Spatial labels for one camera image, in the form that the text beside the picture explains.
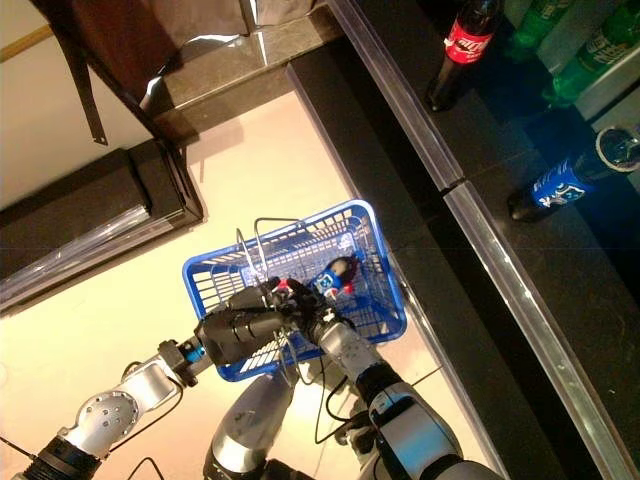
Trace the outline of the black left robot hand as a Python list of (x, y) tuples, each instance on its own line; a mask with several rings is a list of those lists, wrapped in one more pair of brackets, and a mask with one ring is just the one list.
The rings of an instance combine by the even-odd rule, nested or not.
[(293, 323), (297, 301), (269, 286), (266, 282), (233, 294), (199, 322), (194, 335), (216, 367), (249, 358)]

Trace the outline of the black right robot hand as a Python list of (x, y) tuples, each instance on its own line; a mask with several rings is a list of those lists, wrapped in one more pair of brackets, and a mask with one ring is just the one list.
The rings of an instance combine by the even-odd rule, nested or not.
[(317, 340), (331, 326), (346, 322), (324, 296), (293, 278), (279, 279), (271, 301), (286, 321), (309, 340)]

